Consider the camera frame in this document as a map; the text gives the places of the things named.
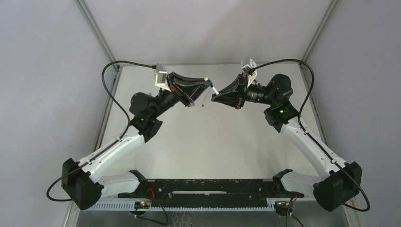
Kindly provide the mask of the white pen blue end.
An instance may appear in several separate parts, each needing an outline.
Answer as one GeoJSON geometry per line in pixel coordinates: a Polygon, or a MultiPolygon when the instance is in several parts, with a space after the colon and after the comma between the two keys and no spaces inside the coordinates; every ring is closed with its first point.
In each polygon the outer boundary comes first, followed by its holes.
{"type": "Polygon", "coordinates": [[[216,95],[219,94],[218,90],[217,90],[214,86],[211,86],[211,89],[213,90],[213,92],[214,92],[216,95]]]}

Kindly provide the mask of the blue pen cap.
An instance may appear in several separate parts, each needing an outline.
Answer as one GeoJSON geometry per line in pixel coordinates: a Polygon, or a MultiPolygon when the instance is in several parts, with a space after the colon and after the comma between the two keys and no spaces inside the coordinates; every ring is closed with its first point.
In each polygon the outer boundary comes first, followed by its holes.
{"type": "Polygon", "coordinates": [[[214,86],[213,86],[213,83],[211,82],[211,80],[210,80],[208,77],[204,77],[203,79],[204,79],[204,81],[205,81],[205,86],[206,86],[206,87],[210,87],[210,88],[213,88],[213,87],[214,87],[214,86]]]}

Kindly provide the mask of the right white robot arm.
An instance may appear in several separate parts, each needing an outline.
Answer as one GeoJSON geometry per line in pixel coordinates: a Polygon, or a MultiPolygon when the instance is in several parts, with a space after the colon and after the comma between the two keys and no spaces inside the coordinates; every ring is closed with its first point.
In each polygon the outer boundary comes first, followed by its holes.
{"type": "Polygon", "coordinates": [[[245,102],[268,105],[264,110],[268,124],[289,139],[317,173],[304,175],[286,169],[275,178],[286,191],[314,197],[323,209],[333,211],[359,194],[362,168],[357,162],[349,163],[339,157],[308,129],[289,100],[292,94],[291,80],[284,74],[276,74],[265,86],[249,85],[247,76],[239,74],[229,86],[213,94],[211,100],[235,109],[245,102]]]}

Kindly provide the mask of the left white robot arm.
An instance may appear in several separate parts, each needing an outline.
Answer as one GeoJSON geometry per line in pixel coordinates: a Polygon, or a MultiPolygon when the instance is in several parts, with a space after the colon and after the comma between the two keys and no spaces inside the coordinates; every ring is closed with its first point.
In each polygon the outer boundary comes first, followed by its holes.
{"type": "Polygon", "coordinates": [[[138,176],[131,172],[106,176],[106,171],[157,134],[162,125],[158,117],[164,112],[177,103],[193,106],[213,86],[209,78],[187,78],[175,72],[167,74],[166,85],[157,96],[142,92],[132,96],[129,111],[134,117],[114,140],[78,161],[70,158],[63,163],[61,186],[81,210],[100,198],[135,192],[140,184],[138,176]]]}

